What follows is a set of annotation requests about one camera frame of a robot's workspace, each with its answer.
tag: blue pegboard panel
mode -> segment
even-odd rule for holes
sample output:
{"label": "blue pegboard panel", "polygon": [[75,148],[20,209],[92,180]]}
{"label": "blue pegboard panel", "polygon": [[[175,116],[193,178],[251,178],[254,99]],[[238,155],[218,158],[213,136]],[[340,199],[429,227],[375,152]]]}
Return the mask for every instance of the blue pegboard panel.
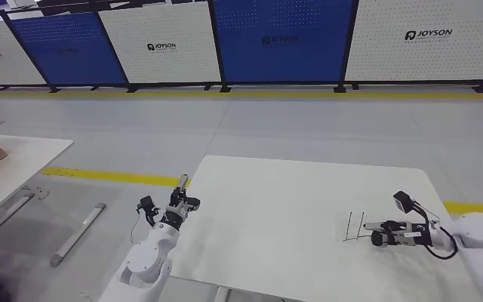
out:
{"label": "blue pegboard panel", "polygon": [[338,81],[352,0],[214,0],[228,82]]}
{"label": "blue pegboard panel", "polygon": [[125,83],[94,13],[19,19],[12,23],[51,84]]}

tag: black metal frame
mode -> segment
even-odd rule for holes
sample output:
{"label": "black metal frame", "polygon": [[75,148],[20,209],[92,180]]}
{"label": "black metal frame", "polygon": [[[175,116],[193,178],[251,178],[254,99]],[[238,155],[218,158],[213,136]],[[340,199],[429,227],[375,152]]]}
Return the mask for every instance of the black metal frame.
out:
{"label": "black metal frame", "polygon": [[[434,80],[417,80],[417,81],[346,81],[346,71],[347,71],[347,65],[349,62],[349,55],[350,55],[350,49],[352,45],[352,37],[354,34],[354,28],[355,28],[355,20],[357,18],[357,11],[358,11],[358,3],[359,0],[352,0],[352,7],[351,7],[351,14],[349,18],[349,25],[347,29],[347,35],[346,35],[346,44],[344,46],[344,53],[343,53],[343,64],[341,66],[341,71],[340,71],[340,79],[338,81],[264,81],[264,82],[227,82],[226,77],[225,77],[225,70],[224,70],[224,65],[223,65],[223,57],[221,54],[221,47],[220,47],[220,39],[218,36],[218,30],[217,30],[217,21],[216,21],[216,14],[214,10],[214,0],[207,0],[208,3],[208,9],[210,13],[210,19],[211,19],[211,28],[213,30],[213,37],[214,37],[214,43],[215,43],[215,48],[217,52],[217,60],[218,60],[218,68],[220,71],[220,82],[160,82],[160,83],[130,83],[128,80],[128,77],[126,76],[126,73],[124,71],[124,68],[122,67],[121,61],[118,58],[117,53],[115,52],[114,46],[112,45],[111,39],[109,35],[107,34],[106,27],[104,26],[99,12],[97,10],[97,6],[101,4],[112,4],[112,3],[121,3],[121,2],[126,2],[126,0],[106,0],[106,1],[101,1],[101,2],[95,2],[94,0],[85,0],[86,2],[83,3],[73,3],[73,4],[67,4],[67,5],[54,5],[54,6],[44,6],[40,8],[25,8],[25,9],[20,9],[16,11],[0,11],[0,15],[5,21],[5,24],[7,24],[8,28],[12,33],[14,34],[14,37],[18,42],[20,43],[20,46],[22,49],[26,52],[27,56],[29,59],[32,61],[34,64],[35,68],[38,70],[38,72],[41,74],[42,78],[45,80],[47,83],[46,85],[0,85],[0,91],[7,89],[9,87],[49,87],[51,89],[51,93],[58,92],[60,89],[58,87],[92,87],[92,91],[98,89],[99,87],[114,87],[114,88],[127,88],[127,93],[134,93],[140,88],[167,88],[167,87],[186,87],[186,86],[204,86],[205,91],[210,90],[210,88],[214,85],[221,85],[220,92],[230,92],[231,88],[229,85],[337,85],[334,87],[334,92],[335,93],[345,93],[346,89],[344,85],[351,85],[353,90],[358,90],[359,85],[437,85],[437,84],[455,84],[455,85],[478,85],[476,87],[473,87],[473,89],[478,92],[478,93],[483,93],[483,79],[475,79],[475,80],[441,80],[441,81],[434,81]],[[97,84],[92,84],[92,85],[86,85],[86,84],[71,84],[71,85],[65,85],[65,84],[54,84],[50,83],[48,81],[47,76],[44,74],[40,66],[36,63],[36,61],[33,59],[33,56],[28,52],[25,44],[23,43],[21,37],[18,35],[16,32],[15,28],[11,24],[10,17],[8,16],[9,14],[15,14],[15,13],[20,13],[20,12],[27,12],[27,11],[41,11],[42,9],[49,9],[49,8],[66,8],[66,7],[72,7],[76,5],[90,5],[92,12],[96,15],[96,18],[98,19],[102,30],[103,34],[106,37],[106,40],[109,43],[109,46],[111,48],[111,51],[114,53],[114,57],[116,59],[116,63],[119,66],[119,69],[122,71],[123,78],[125,80],[124,84],[106,84],[106,83],[97,83]]]}
{"label": "black metal frame", "polygon": [[357,19],[358,7],[359,7],[359,0],[352,0],[349,25],[347,26],[346,45],[344,47],[342,67],[340,69],[340,80],[337,87],[334,88],[335,93],[346,93],[346,89],[344,88],[344,83],[346,81],[347,64],[349,63],[350,47],[352,45],[352,37],[354,36],[355,19]]}

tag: table leg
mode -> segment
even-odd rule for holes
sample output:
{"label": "table leg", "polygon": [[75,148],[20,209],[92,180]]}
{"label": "table leg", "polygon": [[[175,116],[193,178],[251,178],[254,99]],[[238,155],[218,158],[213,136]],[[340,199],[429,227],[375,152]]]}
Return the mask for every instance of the table leg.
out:
{"label": "table leg", "polygon": [[32,197],[35,196],[34,193],[32,192],[27,192],[23,194],[20,199],[18,199],[6,212],[5,214],[0,218],[0,226],[7,221],[8,218],[10,218],[11,215],[13,215],[16,211],[18,211],[20,208],[22,208],[22,205],[25,205],[26,202],[28,202]]}
{"label": "table leg", "polygon": [[217,295],[214,298],[214,302],[226,302],[229,297],[231,289],[218,287]]}
{"label": "table leg", "polygon": [[63,244],[62,248],[51,258],[51,266],[52,267],[57,267],[60,262],[64,259],[66,254],[70,251],[70,249],[74,246],[74,244],[78,241],[79,238],[81,238],[82,234],[88,229],[88,227],[94,222],[94,220],[97,218],[99,213],[106,207],[106,204],[100,203],[96,205],[94,210],[88,215],[88,217],[85,219],[84,223],[82,223],[82,227],[72,234],[66,241],[66,243]]}

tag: white pegboard panel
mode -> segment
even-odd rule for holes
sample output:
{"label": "white pegboard panel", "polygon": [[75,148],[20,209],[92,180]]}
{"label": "white pegboard panel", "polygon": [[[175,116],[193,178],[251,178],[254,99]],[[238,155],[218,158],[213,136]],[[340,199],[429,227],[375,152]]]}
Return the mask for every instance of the white pegboard panel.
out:
{"label": "white pegboard panel", "polygon": [[0,22],[0,85],[38,85],[44,79],[23,51],[14,34]]}
{"label": "white pegboard panel", "polygon": [[130,83],[220,81],[207,2],[99,14]]}
{"label": "white pegboard panel", "polygon": [[483,79],[482,12],[481,0],[360,0],[346,80]]}

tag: white table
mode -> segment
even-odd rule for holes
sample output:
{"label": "white table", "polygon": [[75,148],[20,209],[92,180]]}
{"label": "white table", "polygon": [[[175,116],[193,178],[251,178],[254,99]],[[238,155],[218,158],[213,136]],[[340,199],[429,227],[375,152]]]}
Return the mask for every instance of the white table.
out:
{"label": "white table", "polygon": [[[0,204],[9,200],[23,185],[39,173],[46,165],[52,162],[62,152],[73,144],[71,140],[55,140],[37,137],[12,137],[0,135],[0,148],[8,156],[0,160]],[[27,192],[18,199],[2,217],[2,225],[11,215],[28,202],[34,194]],[[63,245],[63,247],[52,257],[51,265],[56,267],[65,257],[67,252],[77,242],[92,221],[105,208],[106,205],[99,204],[88,215],[80,230],[75,232]]]}
{"label": "white table", "polygon": [[450,220],[418,169],[206,156],[188,188],[202,204],[181,227],[171,275],[307,302],[481,301],[459,256],[341,241],[351,211],[423,222],[396,208],[399,190]]}

